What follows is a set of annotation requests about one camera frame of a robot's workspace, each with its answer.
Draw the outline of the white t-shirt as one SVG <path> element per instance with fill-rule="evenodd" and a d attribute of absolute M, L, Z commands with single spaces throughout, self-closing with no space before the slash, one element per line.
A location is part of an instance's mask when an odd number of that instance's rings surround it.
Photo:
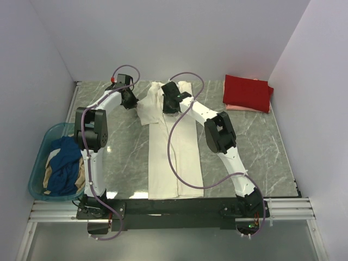
<path fill-rule="evenodd" d="M 152 82 L 145 98 L 138 102 L 137 113 L 143 126 L 149 126 L 148 198 L 203 197 L 204 191 L 190 188 L 173 174 L 167 158 L 169 132 L 179 115 L 163 113 L 162 83 Z M 203 186 L 196 121 L 185 116 L 175 127 L 170 156 L 178 175 L 189 184 Z"/>

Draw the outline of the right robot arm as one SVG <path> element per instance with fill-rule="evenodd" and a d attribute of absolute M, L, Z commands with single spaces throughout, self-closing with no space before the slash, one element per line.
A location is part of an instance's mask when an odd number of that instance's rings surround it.
<path fill-rule="evenodd" d="M 262 192 L 255 181 L 247 174 L 247 170 L 240 159 L 237 136 L 228 114 L 225 111 L 220 113 L 213 111 L 196 101 L 195 96 L 188 92 L 180 92 L 175 82 L 170 81 L 163 85 L 161 89 L 164 96 L 163 112 L 166 114 L 181 113 L 169 132 L 167 142 L 167 158 L 176 178 L 184 185 L 200 190 L 213 188 L 231 178 L 241 215 L 255 217 L 257 213 L 262 213 L 262 217 L 266 218 L 266 203 Z M 170 156 L 171 138 L 175 127 L 185 116 L 190 116 L 204 127 L 206 144 L 212 152 L 217 154 L 228 171 L 228 176 L 215 184 L 206 187 L 189 184 L 178 175 L 173 167 Z"/>

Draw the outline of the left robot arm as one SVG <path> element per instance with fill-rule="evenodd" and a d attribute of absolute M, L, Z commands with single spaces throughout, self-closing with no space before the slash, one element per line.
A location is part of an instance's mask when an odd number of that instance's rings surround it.
<path fill-rule="evenodd" d="M 103 95 L 93 104 L 76 109 L 74 138 L 85 167 L 84 195 L 78 207 L 78 217 L 87 219 L 121 218 L 108 203 L 103 175 L 103 151 L 108 142 L 107 116 L 118 106 L 136 108 L 138 99 L 133 94 L 134 80 L 127 74 L 111 79 Z"/>

